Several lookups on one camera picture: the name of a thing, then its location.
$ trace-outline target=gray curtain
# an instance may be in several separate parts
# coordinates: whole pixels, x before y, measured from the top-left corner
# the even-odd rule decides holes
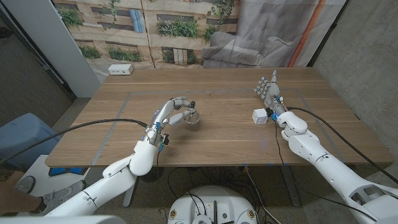
[[[205,68],[286,67],[318,0],[241,0],[236,35],[215,32]]]

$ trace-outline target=wooden table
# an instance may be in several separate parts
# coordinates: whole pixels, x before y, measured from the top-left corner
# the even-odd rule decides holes
[[[286,106],[313,111],[378,164],[392,156],[313,68],[278,68],[278,85]],[[72,126],[107,118],[130,118],[149,123],[162,103],[176,96],[196,101],[198,124],[166,126],[170,144],[159,166],[281,165],[275,123],[254,124],[254,109],[263,108],[252,90],[261,77],[271,79],[274,68],[135,70],[130,76],[109,76]],[[347,164],[366,161],[324,124],[301,111],[322,145]],[[309,163],[290,151],[277,128],[286,164]],[[134,123],[102,123],[66,133],[45,163],[50,167],[106,166],[133,153],[144,133]]]

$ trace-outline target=printed backdrop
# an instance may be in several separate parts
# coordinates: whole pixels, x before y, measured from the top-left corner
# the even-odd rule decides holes
[[[134,69],[304,67],[346,0],[53,0],[101,82]]]

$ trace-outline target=sneaker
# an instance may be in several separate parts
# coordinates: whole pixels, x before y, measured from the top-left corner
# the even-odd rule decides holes
[[[20,180],[18,184],[15,185],[15,189],[20,190],[21,192],[24,193],[31,193],[33,188],[35,187],[36,179],[32,176],[27,176]]]
[[[54,191],[52,193],[43,196],[43,203],[46,205],[43,212],[40,213],[30,213],[31,215],[46,215],[53,209],[57,208],[63,202],[75,196],[77,193],[81,192],[86,186],[86,182],[81,180],[72,184],[64,189]]]

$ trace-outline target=white robotic arm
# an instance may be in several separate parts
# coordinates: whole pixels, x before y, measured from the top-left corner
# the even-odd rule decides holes
[[[267,83],[262,79],[260,84]],[[376,221],[390,220],[397,217],[398,190],[391,187],[375,184],[363,179],[344,163],[330,154],[321,144],[316,135],[308,130],[307,123],[287,111],[283,98],[278,92],[271,95],[267,89],[258,86],[254,91],[264,100],[274,114],[271,118],[278,123],[282,137],[289,142],[289,147],[296,155],[307,160],[321,173],[328,183],[339,193],[340,197],[350,207],[351,213],[360,223],[375,223]]]
[[[166,124],[177,125],[182,120],[188,124],[196,124],[199,114],[194,109],[195,102],[185,101],[184,96],[167,101],[154,114],[152,124],[146,128],[145,135],[138,141],[134,154],[109,165],[103,171],[103,178],[71,199],[52,210],[46,217],[65,217],[91,215],[104,203],[130,189],[136,183],[137,176],[147,174],[152,168],[157,151],[168,144],[168,134],[162,134]],[[173,110],[181,107],[189,109],[168,119]]]

